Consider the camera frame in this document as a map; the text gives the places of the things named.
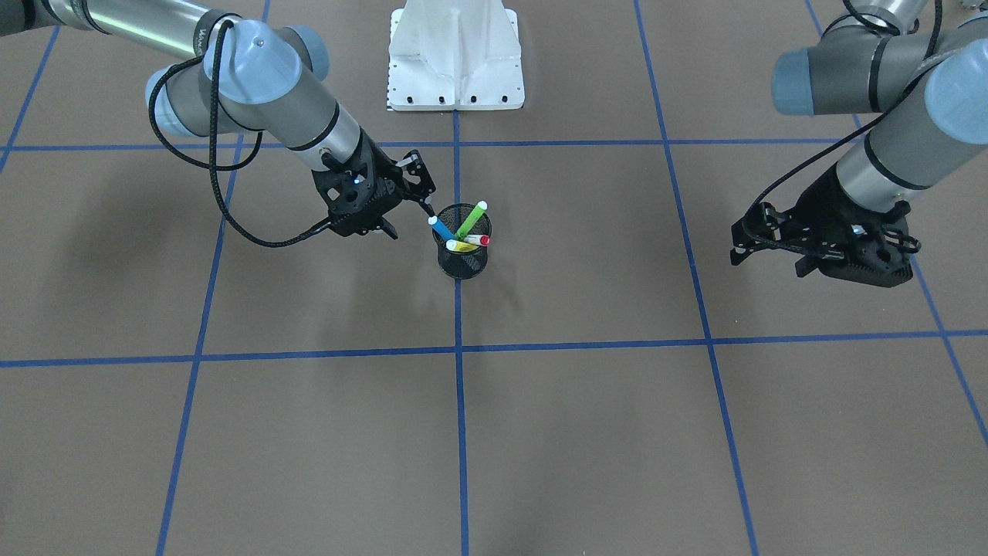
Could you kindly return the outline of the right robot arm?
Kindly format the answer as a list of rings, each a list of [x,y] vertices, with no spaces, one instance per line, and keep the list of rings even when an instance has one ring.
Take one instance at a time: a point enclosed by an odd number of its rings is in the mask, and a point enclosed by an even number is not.
[[[245,239],[282,249],[324,231],[342,237],[370,232],[398,236],[386,214],[403,202],[430,217],[435,184],[419,151],[389,158],[325,85],[330,67],[320,36],[303,25],[267,22],[191,1],[4,1],[2,35],[71,27],[119,36],[178,63],[146,86],[153,134],[181,161],[208,170],[223,219]],[[312,172],[327,215],[298,236],[267,242],[232,213],[219,173],[222,134],[271,134]]]

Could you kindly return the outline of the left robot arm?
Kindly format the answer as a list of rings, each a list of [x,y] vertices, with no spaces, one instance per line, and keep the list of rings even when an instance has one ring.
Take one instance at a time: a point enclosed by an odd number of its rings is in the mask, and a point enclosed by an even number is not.
[[[795,249],[795,272],[895,287],[920,243],[911,203],[986,149],[986,14],[955,29],[910,34],[922,1],[853,1],[815,46],[784,53],[772,95],[784,115],[875,114],[872,128],[783,212],[759,204],[734,263]]]

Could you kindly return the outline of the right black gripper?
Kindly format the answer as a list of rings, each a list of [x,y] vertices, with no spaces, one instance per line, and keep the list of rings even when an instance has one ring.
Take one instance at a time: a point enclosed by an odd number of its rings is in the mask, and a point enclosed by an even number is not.
[[[323,155],[328,166],[312,172],[317,192],[328,210],[329,229],[342,237],[382,233],[398,240],[398,231],[384,215],[402,201],[398,190],[399,169],[366,131],[360,132],[356,151],[344,162]],[[405,199],[435,217],[431,197]]]

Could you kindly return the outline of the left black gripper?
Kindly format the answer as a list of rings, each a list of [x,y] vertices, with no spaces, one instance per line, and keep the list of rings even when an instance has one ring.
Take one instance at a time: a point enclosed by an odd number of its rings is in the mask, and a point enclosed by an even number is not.
[[[892,288],[914,277],[911,256],[921,243],[909,235],[911,206],[900,200],[892,210],[874,212],[844,193],[836,168],[828,169],[787,210],[786,237],[807,253],[795,264],[804,277],[825,276]]]

